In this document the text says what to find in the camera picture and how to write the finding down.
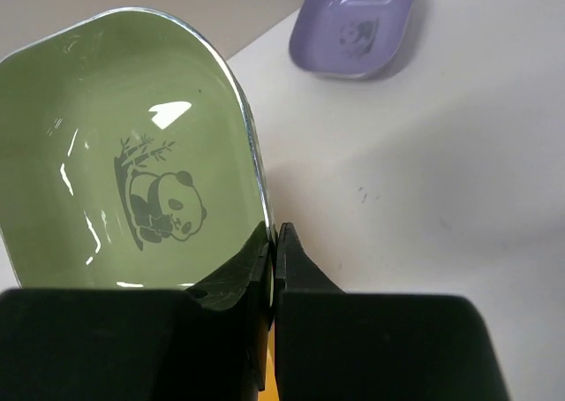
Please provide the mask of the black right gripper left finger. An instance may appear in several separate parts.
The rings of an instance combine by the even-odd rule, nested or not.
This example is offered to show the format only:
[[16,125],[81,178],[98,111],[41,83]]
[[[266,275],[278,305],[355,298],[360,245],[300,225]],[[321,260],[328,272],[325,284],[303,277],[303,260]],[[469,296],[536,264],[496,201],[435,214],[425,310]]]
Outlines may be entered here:
[[9,290],[1,397],[254,400],[265,387],[269,309],[263,224],[185,290]]

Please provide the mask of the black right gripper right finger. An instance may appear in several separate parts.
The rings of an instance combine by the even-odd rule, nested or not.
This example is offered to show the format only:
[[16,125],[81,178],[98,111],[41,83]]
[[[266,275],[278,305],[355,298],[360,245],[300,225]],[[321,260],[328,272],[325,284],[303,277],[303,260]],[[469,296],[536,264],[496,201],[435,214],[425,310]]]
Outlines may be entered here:
[[275,377],[283,400],[506,400],[486,324],[466,298],[351,293],[291,223],[275,266]]

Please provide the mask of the green panda plate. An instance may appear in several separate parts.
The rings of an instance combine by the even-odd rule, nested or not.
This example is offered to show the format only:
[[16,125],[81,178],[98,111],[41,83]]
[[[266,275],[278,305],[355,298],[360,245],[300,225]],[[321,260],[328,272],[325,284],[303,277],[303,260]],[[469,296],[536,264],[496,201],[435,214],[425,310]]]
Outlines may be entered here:
[[1,61],[1,242],[18,287],[236,305],[272,236],[251,107],[195,28],[124,7]]

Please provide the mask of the purple plate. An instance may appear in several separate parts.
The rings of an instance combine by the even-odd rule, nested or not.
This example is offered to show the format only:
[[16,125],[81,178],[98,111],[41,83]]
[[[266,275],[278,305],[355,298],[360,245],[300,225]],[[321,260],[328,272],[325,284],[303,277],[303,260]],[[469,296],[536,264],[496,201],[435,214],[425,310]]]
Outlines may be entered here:
[[313,74],[372,77],[399,50],[413,2],[305,0],[290,35],[290,59]]

